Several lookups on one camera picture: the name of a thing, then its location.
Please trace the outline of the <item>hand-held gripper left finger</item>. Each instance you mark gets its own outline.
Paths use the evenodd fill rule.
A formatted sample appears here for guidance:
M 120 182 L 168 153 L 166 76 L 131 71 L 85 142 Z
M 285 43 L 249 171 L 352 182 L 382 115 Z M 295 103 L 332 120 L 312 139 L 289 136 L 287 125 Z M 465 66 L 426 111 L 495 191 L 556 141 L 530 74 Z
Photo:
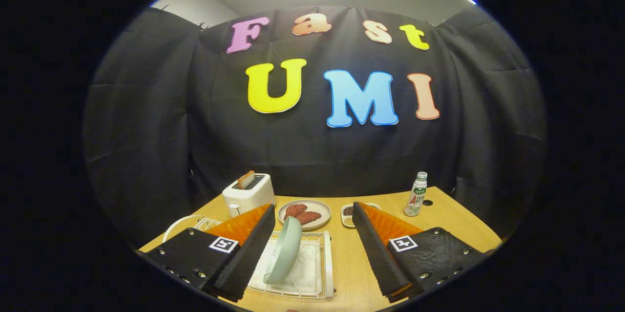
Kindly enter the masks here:
M 274 226 L 275 206 L 267 203 L 207 230 L 181 230 L 143 257 L 188 286 L 237 302 Z

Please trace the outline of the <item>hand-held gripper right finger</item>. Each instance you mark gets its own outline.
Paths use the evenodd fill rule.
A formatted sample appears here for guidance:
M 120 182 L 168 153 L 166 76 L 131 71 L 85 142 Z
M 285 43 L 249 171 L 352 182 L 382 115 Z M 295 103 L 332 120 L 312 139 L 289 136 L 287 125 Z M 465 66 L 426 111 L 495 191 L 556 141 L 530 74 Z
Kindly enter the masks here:
M 423 230 L 362 202 L 353 203 L 353 223 L 389 302 L 447 285 L 489 256 L 441 227 Z

